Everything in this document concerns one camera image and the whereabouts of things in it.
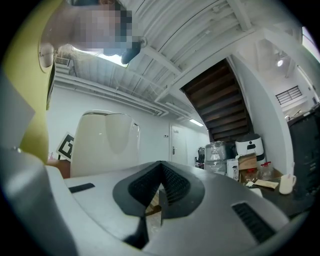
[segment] yellow shirt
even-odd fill
[[[41,68],[39,44],[49,18],[61,2],[43,0],[33,10],[12,39],[2,63],[8,80],[35,112],[20,148],[44,163],[49,148],[46,105],[52,66]]]

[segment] staircase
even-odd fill
[[[210,141],[233,142],[253,132],[241,89],[226,60],[182,87],[206,125]]]

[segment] white cup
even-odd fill
[[[281,176],[279,192],[284,195],[291,193],[296,181],[297,177],[292,174]]]

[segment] black vent grille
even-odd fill
[[[160,167],[154,168],[129,185],[129,193],[148,207],[160,185]]]
[[[164,177],[161,179],[161,182],[165,189],[166,198],[170,206],[174,202],[184,198],[188,194],[191,185],[186,178],[172,171],[168,167],[162,166],[162,170],[162,175],[164,175]]]
[[[259,243],[275,234],[275,231],[247,203],[238,203],[232,208]]]

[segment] white door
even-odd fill
[[[172,125],[171,138],[171,161],[177,164],[187,165],[187,144],[184,129]]]

